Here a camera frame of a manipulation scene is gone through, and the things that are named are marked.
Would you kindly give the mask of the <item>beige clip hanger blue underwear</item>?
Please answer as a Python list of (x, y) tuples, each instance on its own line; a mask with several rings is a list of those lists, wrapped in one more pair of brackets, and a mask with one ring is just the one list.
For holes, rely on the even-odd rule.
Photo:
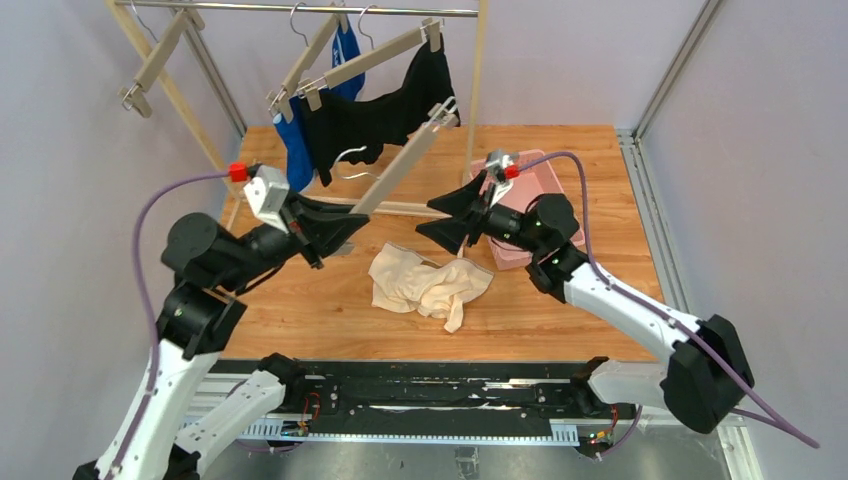
[(283, 79), (279, 90), (277, 92), (270, 92), (267, 97), (269, 100), (268, 113), (272, 118), (277, 114), (282, 114), (287, 121), (293, 119), (289, 99), (297, 90), (303, 74), (314, 65), (320, 53), (331, 43), (339, 27), (346, 30), (348, 28), (348, 21), (341, 13), (333, 13), (311, 39), (303, 36), (306, 41), (305, 49)]

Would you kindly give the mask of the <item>beige clip hanger black underwear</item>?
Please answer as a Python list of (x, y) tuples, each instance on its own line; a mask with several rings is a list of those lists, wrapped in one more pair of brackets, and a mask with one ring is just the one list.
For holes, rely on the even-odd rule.
[(442, 27), (443, 21), (426, 18), (420, 27), (413, 28), (371, 51), (331, 68), (317, 80), (299, 86), (294, 96), (306, 98), (310, 108), (317, 110), (321, 107), (318, 93), (321, 89), (335, 88), (425, 42), (429, 43), (432, 52), (438, 52), (442, 47)]

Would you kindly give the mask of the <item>aluminium frame post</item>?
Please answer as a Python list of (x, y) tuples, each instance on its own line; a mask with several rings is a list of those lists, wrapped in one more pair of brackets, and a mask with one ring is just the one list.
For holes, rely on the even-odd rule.
[(643, 113), (631, 130), (635, 143), (639, 143), (648, 133), (660, 109), (674, 89), (679, 77), (682, 75), (703, 37), (711, 28), (715, 16), (723, 5), (723, 0), (707, 0), (701, 5), (695, 20), (677, 48)]

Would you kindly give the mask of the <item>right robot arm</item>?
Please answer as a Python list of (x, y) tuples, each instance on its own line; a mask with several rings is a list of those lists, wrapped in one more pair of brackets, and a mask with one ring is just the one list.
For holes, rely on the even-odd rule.
[(481, 236), (529, 253), (525, 269), (539, 292), (606, 321), (659, 362), (648, 372), (600, 361), (585, 379), (595, 401), (663, 408), (695, 432), (712, 432), (754, 385), (733, 323), (675, 310), (616, 279), (573, 244), (579, 223), (565, 194), (540, 194), (520, 212), (495, 202), (496, 190), (479, 174), (429, 200), (445, 216), (417, 233), (452, 254)]

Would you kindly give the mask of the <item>beige clip hanger cream underwear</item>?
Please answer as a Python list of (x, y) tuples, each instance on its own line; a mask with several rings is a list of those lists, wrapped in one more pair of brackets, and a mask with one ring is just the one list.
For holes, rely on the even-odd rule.
[(440, 218), (442, 213), (421, 203), (389, 201), (388, 196), (406, 178), (436, 142), (443, 130), (456, 127), (458, 105), (454, 96), (436, 103), (423, 123), (406, 142), (401, 151), (372, 183), (365, 194), (353, 205), (352, 214), (383, 214), (423, 218)]

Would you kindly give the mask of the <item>empty beige clip hanger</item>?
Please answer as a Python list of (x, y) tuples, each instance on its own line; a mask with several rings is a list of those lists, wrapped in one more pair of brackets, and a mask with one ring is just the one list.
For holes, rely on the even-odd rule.
[(178, 9), (152, 51), (144, 57), (144, 62), (134, 76), (132, 85), (129, 88), (123, 87), (119, 91), (121, 105), (125, 110), (135, 111), (143, 118), (151, 116), (152, 108), (145, 98), (145, 94), (163, 72), (165, 64), (176, 49), (181, 36), (190, 27), (202, 30), (205, 28), (205, 22), (200, 14), (192, 9)]

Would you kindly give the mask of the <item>pink plastic basket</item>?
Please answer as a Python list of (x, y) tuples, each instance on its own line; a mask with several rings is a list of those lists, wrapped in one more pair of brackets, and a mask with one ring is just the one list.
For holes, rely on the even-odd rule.
[[(531, 149), (511, 154), (516, 166), (533, 163), (546, 153), (540, 149)], [(470, 164), (469, 180), (473, 179), (484, 167), (485, 159), (474, 160)], [(513, 187), (498, 202), (509, 208), (524, 212), (537, 196), (543, 193), (565, 193), (559, 178), (549, 162), (533, 166), (513, 180)], [(581, 247), (585, 245), (582, 225), (571, 237), (572, 243)], [(517, 247), (507, 245), (504, 241), (488, 239), (488, 243), (498, 270), (523, 268), (529, 264), (531, 255)]]

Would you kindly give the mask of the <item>wooden clothes rack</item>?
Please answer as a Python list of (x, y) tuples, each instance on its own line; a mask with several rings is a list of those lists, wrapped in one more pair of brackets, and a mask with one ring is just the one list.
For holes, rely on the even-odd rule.
[[(152, 51), (160, 36), (157, 37), (156, 42), (154, 44), (151, 44), (149, 42), (148, 37), (144, 35), (144, 23), (136, 12), (136, 8), (138, 5), (137, 2), (109, 1), (106, 5), (113, 14), (118, 25), (124, 31), (127, 39), (133, 45), (133, 47), (144, 62), (144, 57)], [(480, 83), (482, 79), (483, 52), (488, 14), (487, 2), (481, 2), (478, 9), (476, 10), (379, 7), (373, 5), (365, 7), (346, 7), (337, 5), (308, 6), (303, 2), (299, 2), (294, 5), (280, 5), (194, 1), (150, 1), (147, 5), (150, 8), (164, 8), (171, 10), (172, 18), (178, 9), (186, 8), (192, 9), (196, 13), (198, 13), (201, 9), (257, 12), (287, 12), (289, 14), (302, 12), (326, 14), (328, 15), (328, 17), (330, 17), (333, 13), (341, 13), (345, 19), (347, 18), (347, 16), (353, 14), (358, 14), (360, 16), (415, 16), (421, 18), (422, 21), (426, 18), (434, 18), (436, 20), (439, 20), (441, 18), (475, 19), (475, 53), (473, 60), (473, 73), (471, 77), (470, 104), (468, 113), (463, 118), (463, 123), (467, 129), (466, 146), (468, 148), (464, 156), (463, 172), (465, 174), (468, 174), (470, 172), (472, 155), (470, 149), (474, 145), (474, 136), (475, 129), (477, 127), (478, 108), (480, 100)], [(229, 115), (231, 123), (234, 125), (237, 132), (240, 135), (244, 135), (247, 132), (246, 123), (236, 106), (235, 100), (232, 98), (228, 88), (226, 87), (223, 77), (218, 71), (217, 66), (214, 60), (212, 59), (200, 32), (201, 30), (199, 28), (190, 27), (181, 36), (180, 39), (185, 38), (187, 40), (190, 47), (192, 48), (192, 51), (194, 52), (195, 57), (200, 63), (201, 69), (208, 77), (208, 80), (210, 81), (213, 90), (216, 92), (219, 103), (222, 105), (224, 111)], [(157, 78), (156, 82), (161, 83), (162, 88), (168, 96), (171, 104), (173, 105), (175, 110), (181, 115), (184, 124), (190, 129), (192, 135), (202, 147), (207, 158), (214, 165), (221, 165), (222, 159), (218, 151), (212, 146), (206, 131), (203, 127), (201, 127), (198, 118), (188, 106), (186, 99), (179, 91), (176, 84), (172, 81), (170, 76), (167, 74), (165, 67), (163, 72)]]

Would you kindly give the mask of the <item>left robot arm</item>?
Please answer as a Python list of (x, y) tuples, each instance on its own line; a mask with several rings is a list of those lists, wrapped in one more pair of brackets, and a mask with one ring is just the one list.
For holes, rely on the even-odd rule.
[(143, 383), (108, 449), (79, 466), (78, 479), (199, 479), (261, 416), (300, 401), (305, 372), (274, 353), (199, 421), (186, 424), (198, 387), (246, 312), (241, 297), (295, 257), (321, 268), (368, 216), (298, 193), (246, 191), (258, 225), (235, 236), (191, 213), (171, 228), (163, 263), (175, 274), (154, 322)]

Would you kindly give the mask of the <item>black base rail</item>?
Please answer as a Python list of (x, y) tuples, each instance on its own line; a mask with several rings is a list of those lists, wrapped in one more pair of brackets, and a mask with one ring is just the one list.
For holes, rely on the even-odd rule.
[(582, 363), (303, 361), (293, 399), (248, 422), (241, 440), (581, 446), (621, 435), (635, 406), (579, 398)]

